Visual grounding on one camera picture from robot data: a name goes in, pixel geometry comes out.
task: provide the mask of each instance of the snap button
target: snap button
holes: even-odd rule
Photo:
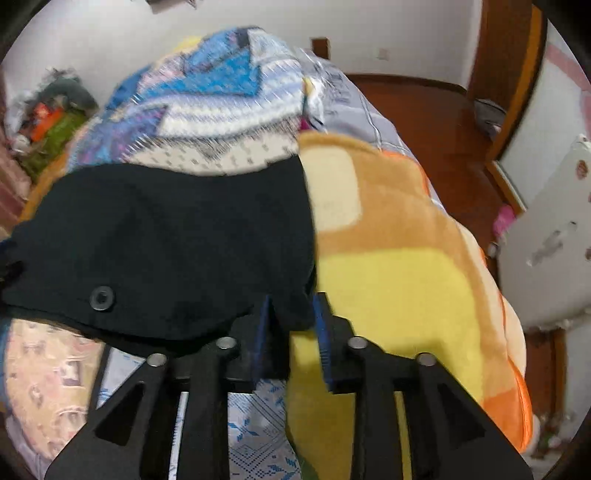
[[[111,287],[101,285],[90,294],[90,306],[97,312],[109,310],[115,303],[115,293]]]

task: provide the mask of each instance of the black cloth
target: black cloth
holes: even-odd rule
[[[207,337],[265,294],[284,329],[313,324],[314,233],[297,156],[219,177],[83,168],[54,185],[10,245],[5,261],[24,270],[2,291],[8,314],[115,346],[118,335],[155,345]],[[108,311],[90,305],[98,286],[115,294]]]

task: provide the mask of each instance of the wooden floor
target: wooden floor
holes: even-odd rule
[[[486,249],[503,200],[485,173],[491,142],[477,129],[470,102],[461,93],[436,87],[380,80],[356,84],[396,126],[449,214]]]

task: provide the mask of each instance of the white wall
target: white wall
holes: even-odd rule
[[[574,59],[550,23],[548,43]],[[580,103],[580,86],[544,59],[525,115],[501,158],[503,170],[526,205],[554,173],[577,135],[586,133]]]
[[[258,25],[294,46],[328,37],[349,73],[393,73],[466,86],[482,0],[204,0],[153,14],[142,0],[52,0],[26,27],[3,65],[9,98],[34,87],[46,67],[76,68],[104,103],[126,75],[188,35]],[[390,60],[377,60],[377,50]]]

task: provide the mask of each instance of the wall socket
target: wall socket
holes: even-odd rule
[[[378,60],[389,60],[390,51],[387,48],[378,48],[376,58]]]

